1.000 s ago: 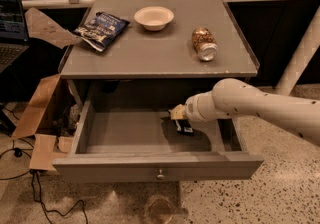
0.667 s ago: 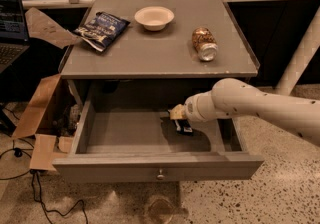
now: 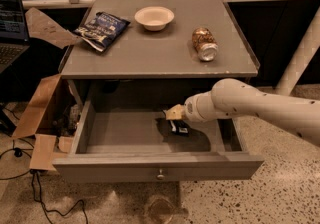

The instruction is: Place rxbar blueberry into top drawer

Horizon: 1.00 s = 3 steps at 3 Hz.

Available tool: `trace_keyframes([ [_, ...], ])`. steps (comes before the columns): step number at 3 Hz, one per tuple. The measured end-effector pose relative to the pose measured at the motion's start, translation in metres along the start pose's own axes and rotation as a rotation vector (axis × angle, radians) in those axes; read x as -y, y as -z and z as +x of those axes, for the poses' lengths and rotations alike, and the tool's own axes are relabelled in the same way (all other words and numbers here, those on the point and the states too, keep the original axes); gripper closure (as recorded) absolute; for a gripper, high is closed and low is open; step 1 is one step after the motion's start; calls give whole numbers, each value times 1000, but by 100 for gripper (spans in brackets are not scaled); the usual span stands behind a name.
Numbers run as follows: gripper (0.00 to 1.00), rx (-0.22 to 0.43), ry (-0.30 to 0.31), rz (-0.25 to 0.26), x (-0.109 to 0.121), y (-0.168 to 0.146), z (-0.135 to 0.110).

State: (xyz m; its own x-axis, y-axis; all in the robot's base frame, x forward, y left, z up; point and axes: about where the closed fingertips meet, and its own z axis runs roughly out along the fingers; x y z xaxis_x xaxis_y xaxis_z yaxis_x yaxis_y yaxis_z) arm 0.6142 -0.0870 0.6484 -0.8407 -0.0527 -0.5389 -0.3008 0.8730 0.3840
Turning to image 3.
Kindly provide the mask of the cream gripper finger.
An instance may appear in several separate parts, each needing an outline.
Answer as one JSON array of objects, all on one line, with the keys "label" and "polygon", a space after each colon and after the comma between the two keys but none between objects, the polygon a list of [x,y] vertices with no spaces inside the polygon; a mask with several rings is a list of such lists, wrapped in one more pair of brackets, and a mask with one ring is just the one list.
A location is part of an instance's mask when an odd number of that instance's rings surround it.
[{"label": "cream gripper finger", "polygon": [[167,120],[179,120],[180,119],[180,106],[176,105],[165,112]]}]

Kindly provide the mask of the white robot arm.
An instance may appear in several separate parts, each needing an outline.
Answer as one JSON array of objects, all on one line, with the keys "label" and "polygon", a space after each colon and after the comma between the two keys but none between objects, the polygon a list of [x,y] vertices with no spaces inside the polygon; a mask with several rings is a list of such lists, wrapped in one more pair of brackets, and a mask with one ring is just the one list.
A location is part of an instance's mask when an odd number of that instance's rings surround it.
[{"label": "white robot arm", "polygon": [[165,112],[168,120],[207,122],[256,116],[316,146],[320,145],[320,101],[290,93],[320,45],[320,9],[317,10],[273,94],[236,79],[222,79],[206,93],[189,97]]}]

